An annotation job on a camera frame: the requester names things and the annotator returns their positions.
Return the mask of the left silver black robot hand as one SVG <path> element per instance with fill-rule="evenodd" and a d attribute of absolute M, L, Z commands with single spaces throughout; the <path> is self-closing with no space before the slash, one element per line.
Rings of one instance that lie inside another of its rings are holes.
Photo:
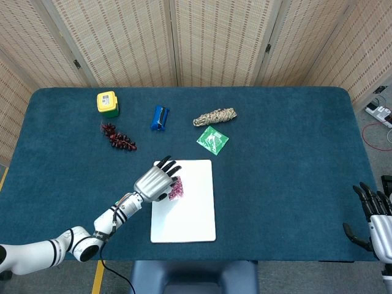
<path fill-rule="evenodd" d="M 153 165 L 134 184 L 134 191 L 144 202 L 159 202 L 163 200 L 178 181 L 174 174 L 181 169 L 176 161 L 169 161 L 171 156 L 166 156 L 156 165 Z"/>

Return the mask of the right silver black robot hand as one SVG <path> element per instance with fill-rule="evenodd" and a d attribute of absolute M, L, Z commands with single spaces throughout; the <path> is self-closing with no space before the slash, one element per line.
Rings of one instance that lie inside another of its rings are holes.
<path fill-rule="evenodd" d="M 383 192 L 373 191 L 367 184 L 360 182 L 353 186 L 359 196 L 369 227 L 369 241 L 357 237 L 349 224 L 343 223 L 346 237 L 354 244 L 372 252 L 385 267 L 382 275 L 391 278 L 391 200 Z"/>

